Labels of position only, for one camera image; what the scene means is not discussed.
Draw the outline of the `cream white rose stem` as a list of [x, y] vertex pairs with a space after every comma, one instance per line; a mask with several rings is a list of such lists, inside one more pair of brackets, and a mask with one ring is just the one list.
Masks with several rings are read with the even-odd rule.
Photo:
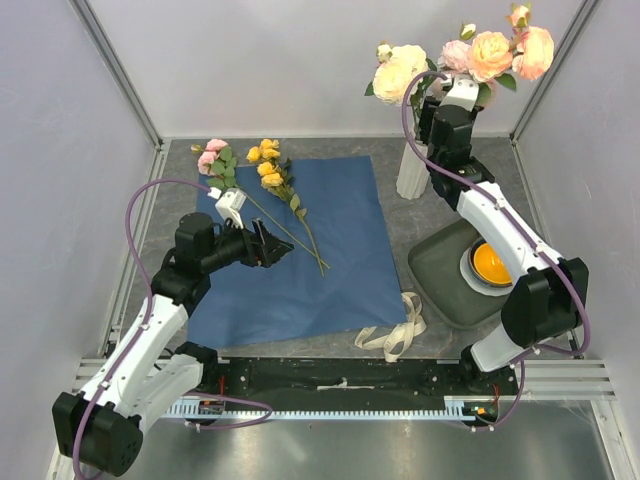
[[413, 79], [429, 70], [431, 64], [425, 50], [414, 44], [394, 46], [387, 42], [376, 48], [378, 66], [364, 95], [375, 96], [388, 105], [401, 106]]

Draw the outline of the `pink rose stem with bud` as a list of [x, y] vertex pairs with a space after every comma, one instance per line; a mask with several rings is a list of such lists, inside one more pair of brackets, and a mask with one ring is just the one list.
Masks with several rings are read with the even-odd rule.
[[475, 23], [463, 24], [459, 38], [444, 44], [438, 58], [438, 66], [442, 70], [471, 74], [471, 48], [476, 31]]

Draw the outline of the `double pink rose stem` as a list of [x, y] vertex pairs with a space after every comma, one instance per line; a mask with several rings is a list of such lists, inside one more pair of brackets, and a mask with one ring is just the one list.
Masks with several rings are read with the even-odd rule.
[[[475, 105], [477, 107], [483, 107], [483, 108], [488, 107], [496, 95], [497, 88], [498, 88], [498, 83], [496, 82], [495, 79], [489, 80], [486, 83], [481, 83], [479, 85], [479, 96], [475, 102]], [[436, 98], [437, 100], [442, 100], [446, 96], [449, 90], [450, 90], [450, 87], [442, 85], [441, 79], [436, 79], [433, 81], [433, 83], [429, 87], [429, 94], [434, 98]]]

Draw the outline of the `yellow rose stem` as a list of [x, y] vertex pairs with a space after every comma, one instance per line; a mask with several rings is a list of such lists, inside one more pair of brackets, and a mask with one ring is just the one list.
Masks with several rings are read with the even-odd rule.
[[302, 206], [301, 199], [293, 187], [292, 161], [281, 157], [280, 142], [277, 139], [265, 138], [249, 149], [246, 159], [256, 164], [261, 187], [284, 202], [304, 227], [320, 273], [324, 275], [326, 265], [321, 259], [315, 238], [306, 221], [307, 209]]

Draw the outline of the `peach pink rose stem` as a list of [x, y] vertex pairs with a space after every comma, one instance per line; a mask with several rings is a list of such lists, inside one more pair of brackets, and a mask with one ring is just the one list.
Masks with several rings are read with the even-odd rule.
[[531, 24], [530, 3], [513, 4], [506, 19], [511, 36], [484, 31], [476, 34], [468, 53], [468, 71], [477, 83], [495, 82], [517, 90], [517, 80], [536, 81], [551, 67], [555, 43], [551, 33]]

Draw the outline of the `blue wrapping paper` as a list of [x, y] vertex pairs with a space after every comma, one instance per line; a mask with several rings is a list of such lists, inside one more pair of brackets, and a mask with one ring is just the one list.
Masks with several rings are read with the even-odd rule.
[[263, 220], [294, 248], [268, 269], [234, 263], [213, 273], [188, 340], [221, 349], [404, 321], [371, 159], [297, 159], [291, 171], [303, 221], [261, 187], [255, 168], [237, 169], [249, 196], [243, 220]]

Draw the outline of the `small pink rose stem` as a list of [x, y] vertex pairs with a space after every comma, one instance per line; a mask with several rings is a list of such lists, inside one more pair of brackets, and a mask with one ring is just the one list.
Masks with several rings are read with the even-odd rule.
[[[206, 183], [210, 187], [216, 187], [220, 190], [241, 188], [236, 175], [239, 160], [232, 147], [225, 140], [213, 138], [205, 145], [194, 144], [191, 146], [191, 151], [198, 156], [198, 171], [207, 177]], [[311, 246], [307, 247], [283, 226], [280, 226], [280, 229], [313, 256]], [[325, 270], [329, 269], [329, 264], [322, 257], [321, 259], [326, 265]]]

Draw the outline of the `cream ribbon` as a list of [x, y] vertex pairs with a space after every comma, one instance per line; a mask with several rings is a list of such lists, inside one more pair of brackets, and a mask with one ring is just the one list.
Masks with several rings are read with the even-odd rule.
[[387, 363], [396, 363], [409, 349], [414, 339], [427, 330], [422, 316], [422, 301], [415, 292], [403, 292], [402, 301], [406, 320], [394, 326], [390, 333], [373, 338], [375, 327], [363, 328], [354, 340], [354, 345], [364, 351], [381, 350]]

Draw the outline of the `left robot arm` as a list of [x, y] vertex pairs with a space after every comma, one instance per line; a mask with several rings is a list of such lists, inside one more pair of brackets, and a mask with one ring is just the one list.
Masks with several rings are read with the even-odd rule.
[[205, 213], [181, 218], [174, 246], [124, 339], [76, 394], [61, 393], [52, 414], [61, 454], [76, 477], [91, 467], [119, 477], [135, 462], [145, 434], [184, 394], [208, 393], [219, 382], [217, 354], [186, 343], [158, 372], [152, 369], [173, 335], [211, 287], [212, 273], [234, 263], [269, 268], [292, 251], [255, 219], [251, 229]]

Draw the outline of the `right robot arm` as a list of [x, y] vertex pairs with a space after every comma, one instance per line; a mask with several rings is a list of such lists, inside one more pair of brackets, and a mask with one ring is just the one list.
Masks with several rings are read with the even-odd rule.
[[478, 111], [429, 97], [418, 123], [419, 137], [429, 147], [424, 161], [434, 190], [494, 250], [511, 283], [499, 326], [462, 353], [458, 381], [473, 394], [493, 383], [495, 370], [539, 348], [549, 349], [550, 339], [582, 328], [583, 343], [571, 351], [580, 355], [591, 334], [586, 264], [579, 258], [567, 260], [547, 245], [473, 156], [471, 134]]

